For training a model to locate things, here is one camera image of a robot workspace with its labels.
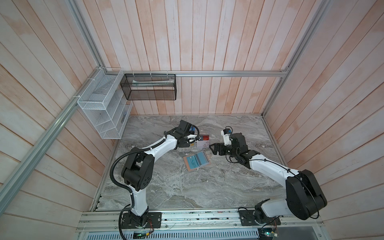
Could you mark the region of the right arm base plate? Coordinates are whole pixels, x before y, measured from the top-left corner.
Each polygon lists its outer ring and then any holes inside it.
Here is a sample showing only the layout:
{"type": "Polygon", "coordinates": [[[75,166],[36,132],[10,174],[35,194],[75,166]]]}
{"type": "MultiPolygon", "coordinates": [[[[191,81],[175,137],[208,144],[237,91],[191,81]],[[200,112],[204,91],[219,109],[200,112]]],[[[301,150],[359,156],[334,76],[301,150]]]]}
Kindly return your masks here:
{"type": "Polygon", "coordinates": [[[279,217],[267,217],[261,210],[238,209],[242,226],[279,226],[281,221],[279,217]]]}

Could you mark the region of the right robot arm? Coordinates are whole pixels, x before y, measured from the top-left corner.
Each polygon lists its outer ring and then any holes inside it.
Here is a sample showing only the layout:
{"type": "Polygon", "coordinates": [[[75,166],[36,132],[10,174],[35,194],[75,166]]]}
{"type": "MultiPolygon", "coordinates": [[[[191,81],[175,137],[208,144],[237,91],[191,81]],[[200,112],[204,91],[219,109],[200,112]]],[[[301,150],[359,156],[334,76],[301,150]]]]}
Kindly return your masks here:
{"type": "Polygon", "coordinates": [[[269,224],[280,216],[295,216],[300,220],[317,218],[320,210],[327,206],[328,201],[311,171],[290,169],[250,150],[241,133],[223,131],[222,136],[224,142],[209,146],[214,155],[225,156],[229,163],[259,172],[286,191],[284,199],[267,199],[255,205],[254,216],[258,224],[269,224]]]}

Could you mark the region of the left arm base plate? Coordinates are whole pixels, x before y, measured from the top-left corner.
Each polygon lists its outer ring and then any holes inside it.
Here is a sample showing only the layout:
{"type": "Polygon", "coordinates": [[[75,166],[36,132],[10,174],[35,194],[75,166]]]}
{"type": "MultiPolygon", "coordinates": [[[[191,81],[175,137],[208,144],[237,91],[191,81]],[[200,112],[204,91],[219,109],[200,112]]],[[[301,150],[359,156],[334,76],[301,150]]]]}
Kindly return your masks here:
{"type": "Polygon", "coordinates": [[[162,222],[161,212],[149,212],[144,213],[143,216],[139,217],[131,212],[124,212],[120,220],[120,227],[122,229],[149,229],[160,228],[162,222]]]}

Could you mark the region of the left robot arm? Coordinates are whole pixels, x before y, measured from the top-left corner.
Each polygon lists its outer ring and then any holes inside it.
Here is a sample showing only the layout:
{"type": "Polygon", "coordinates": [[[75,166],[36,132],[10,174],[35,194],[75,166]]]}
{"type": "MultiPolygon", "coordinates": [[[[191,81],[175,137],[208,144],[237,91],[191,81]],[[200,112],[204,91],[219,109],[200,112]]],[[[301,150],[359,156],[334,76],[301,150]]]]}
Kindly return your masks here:
{"type": "Polygon", "coordinates": [[[155,162],[171,150],[190,147],[199,138],[198,127],[181,120],[177,127],[165,131],[160,140],[143,149],[134,148],[129,152],[121,176],[123,186],[130,192],[131,217],[139,225],[143,225],[148,217],[146,187],[152,179],[155,162]]]}

